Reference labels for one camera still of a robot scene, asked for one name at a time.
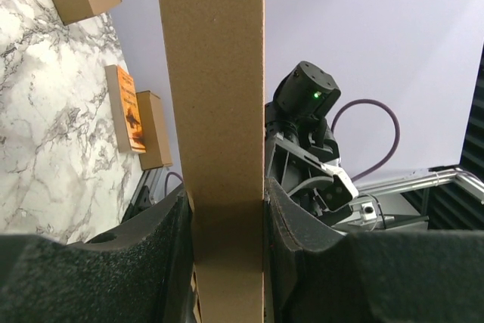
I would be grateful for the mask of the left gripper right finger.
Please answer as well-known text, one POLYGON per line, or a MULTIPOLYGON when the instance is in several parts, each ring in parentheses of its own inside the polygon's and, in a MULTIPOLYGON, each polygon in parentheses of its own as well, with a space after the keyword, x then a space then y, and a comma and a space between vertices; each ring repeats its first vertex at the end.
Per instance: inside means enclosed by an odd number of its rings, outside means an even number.
POLYGON ((481 322, 480 231, 339 234, 265 182, 270 322, 481 322))

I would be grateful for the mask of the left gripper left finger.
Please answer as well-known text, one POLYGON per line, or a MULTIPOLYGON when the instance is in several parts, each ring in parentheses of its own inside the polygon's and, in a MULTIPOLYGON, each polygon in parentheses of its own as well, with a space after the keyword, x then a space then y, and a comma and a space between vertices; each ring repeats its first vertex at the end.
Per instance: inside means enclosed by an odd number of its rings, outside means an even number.
POLYGON ((183 322, 191 210, 183 187, 90 241, 1 237, 3 322, 183 322))

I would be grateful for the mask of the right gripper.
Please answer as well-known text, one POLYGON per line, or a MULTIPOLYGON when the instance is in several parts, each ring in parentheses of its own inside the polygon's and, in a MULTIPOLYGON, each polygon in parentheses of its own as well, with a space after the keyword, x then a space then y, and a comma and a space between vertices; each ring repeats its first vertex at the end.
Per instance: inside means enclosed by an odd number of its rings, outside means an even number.
POLYGON ((315 190, 321 182, 331 182, 332 162, 322 163, 280 134, 265 139, 265 175, 273 178, 297 205, 314 216, 326 213, 318 205, 315 190))

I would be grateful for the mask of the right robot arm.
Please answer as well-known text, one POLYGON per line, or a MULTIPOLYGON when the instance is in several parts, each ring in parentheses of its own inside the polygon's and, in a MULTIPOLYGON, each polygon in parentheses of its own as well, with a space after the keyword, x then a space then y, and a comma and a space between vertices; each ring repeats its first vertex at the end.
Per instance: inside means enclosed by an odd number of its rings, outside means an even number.
POLYGON ((340 158, 327 113, 341 95, 334 78, 309 61, 299 62, 265 104, 265 139, 280 134, 322 163, 340 158))

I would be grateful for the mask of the cardboard box under book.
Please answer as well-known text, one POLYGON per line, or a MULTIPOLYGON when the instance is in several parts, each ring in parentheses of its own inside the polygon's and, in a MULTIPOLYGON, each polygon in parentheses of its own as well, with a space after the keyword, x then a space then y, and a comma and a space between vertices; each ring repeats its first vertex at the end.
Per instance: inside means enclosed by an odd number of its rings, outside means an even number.
POLYGON ((146 148, 139 155, 141 168, 149 170, 171 166, 172 154, 162 101, 150 91, 138 92, 136 95, 146 148))

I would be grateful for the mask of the orange paperback book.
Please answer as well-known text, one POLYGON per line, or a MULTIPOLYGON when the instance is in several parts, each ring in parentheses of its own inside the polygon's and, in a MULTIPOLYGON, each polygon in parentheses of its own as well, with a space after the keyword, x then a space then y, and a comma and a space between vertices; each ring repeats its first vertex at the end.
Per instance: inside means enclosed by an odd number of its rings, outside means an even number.
POLYGON ((144 154, 146 146, 134 79, 117 64, 105 66, 104 71, 118 150, 120 153, 144 154))

